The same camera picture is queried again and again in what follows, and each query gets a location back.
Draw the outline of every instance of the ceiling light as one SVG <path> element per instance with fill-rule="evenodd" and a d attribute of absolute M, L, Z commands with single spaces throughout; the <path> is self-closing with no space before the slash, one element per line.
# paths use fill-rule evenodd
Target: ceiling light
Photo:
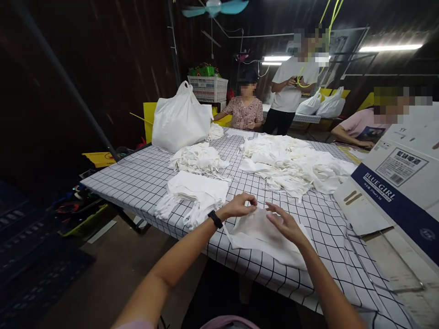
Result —
<path fill-rule="evenodd" d="M 279 66 L 282 65 L 281 62 L 262 62 L 262 65 L 274 65 L 274 66 Z"/>
<path fill-rule="evenodd" d="M 284 62 L 284 61 L 286 61 L 286 60 L 288 60 L 290 58 L 291 58 L 291 56 L 264 56 L 264 61 L 267 61 L 267 62 L 278 62 L 278 61 Z"/>
<path fill-rule="evenodd" d="M 421 44 L 416 45 L 400 45 L 400 46 L 376 46 L 376 47 L 362 47 L 359 51 L 362 52 L 380 52 L 380 51 L 395 51 L 395 50 L 414 50 L 421 48 Z"/>

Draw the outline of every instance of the pink clothing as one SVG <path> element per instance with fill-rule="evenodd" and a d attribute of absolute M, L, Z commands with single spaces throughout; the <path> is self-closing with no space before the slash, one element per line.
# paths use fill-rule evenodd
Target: pink clothing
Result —
<path fill-rule="evenodd" d="M 378 139 L 391 126 L 388 123 L 374 123 L 374 109 L 367 108 L 350 116 L 340 123 L 349 136 L 360 141 L 372 141 L 376 143 Z"/>
<path fill-rule="evenodd" d="M 248 329 L 259 329 L 259 327 L 256 326 L 253 322 L 236 315 L 218 316 L 207 322 L 200 329 L 222 329 L 226 327 L 229 328 L 228 325 L 232 322 L 234 323 L 239 322 L 241 324 L 244 324 L 244 328 L 247 327 Z M 118 329 L 154 329 L 154 326 L 152 325 L 151 322 L 133 321 L 121 325 Z"/>
<path fill-rule="evenodd" d="M 224 112 L 233 116 L 231 127 L 235 129 L 249 130 L 246 128 L 249 122 L 258 123 L 264 120 L 262 102 L 257 98 L 245 107 L 241 97 L 233 97 Z"/>

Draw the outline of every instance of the black wristwatch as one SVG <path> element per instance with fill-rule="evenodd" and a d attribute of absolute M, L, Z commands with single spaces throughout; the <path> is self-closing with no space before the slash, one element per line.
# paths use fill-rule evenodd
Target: black wristwatch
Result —
<path fill-rule="evenodd" d="M 212 220 L 217 228 L 223 227 L 223 223 L 221 222 L 221 219 L 216 215 L 215 210 L 212 210 L 211 212 L 209 212 L 209 217 L 212 218 Z"/>

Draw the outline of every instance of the floral shirt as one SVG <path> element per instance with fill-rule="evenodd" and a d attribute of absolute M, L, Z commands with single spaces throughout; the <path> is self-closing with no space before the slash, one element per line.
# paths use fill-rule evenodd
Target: floral shirt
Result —
<path fill-rule="evenodd" d="M 233 97 L 224 112 L 233 116 L 231 127 L 235 129 L 249 130 L 246 126 L 250 121 L 258 123 L 264 120 L 262 102 L 257 98 L 245 107 L 241 97 Z"/>

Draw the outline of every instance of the stack of folded fabric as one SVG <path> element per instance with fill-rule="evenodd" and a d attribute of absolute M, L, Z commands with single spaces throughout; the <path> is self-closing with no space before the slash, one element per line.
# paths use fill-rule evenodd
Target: stack of folded fabric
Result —
<path fill-rule="evenodd" d="M 209 212 L 222 207 L 228 189 L 225 181 L 180 171 L 169 180 L 168 192 L 157 203 L 154 215 L 168 220 L 172 210 L 182 200 L 193 201 L 192 210 L 183 218 L 183 224 L 193 230 L 205 221 Z"/>
<path fill-rule="evenodd" d="M 169 161 L 169 168 L 193 174 L 204 174 L 224 169 L 230 163 L 221 160 L 218 151 L 209 143 L 200 143 L 181 148 Z"/>

